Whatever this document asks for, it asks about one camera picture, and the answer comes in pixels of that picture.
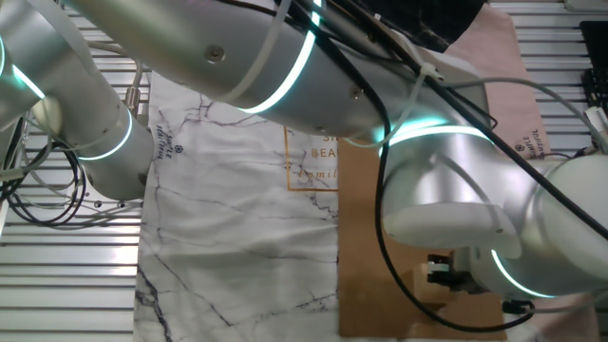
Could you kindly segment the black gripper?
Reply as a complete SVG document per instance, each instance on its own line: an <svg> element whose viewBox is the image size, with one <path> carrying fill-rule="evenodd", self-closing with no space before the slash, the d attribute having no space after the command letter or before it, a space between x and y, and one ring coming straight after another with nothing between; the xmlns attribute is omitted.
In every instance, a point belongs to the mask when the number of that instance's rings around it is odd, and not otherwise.
<svg viewBox="0 0 608 342"><path fill-rule="evenodd" d="M470 272L450 271L450 257L429 255L427 258L427 281L446 285L452 291L466 293L486 293L487 288L479 283Z"/></svg>

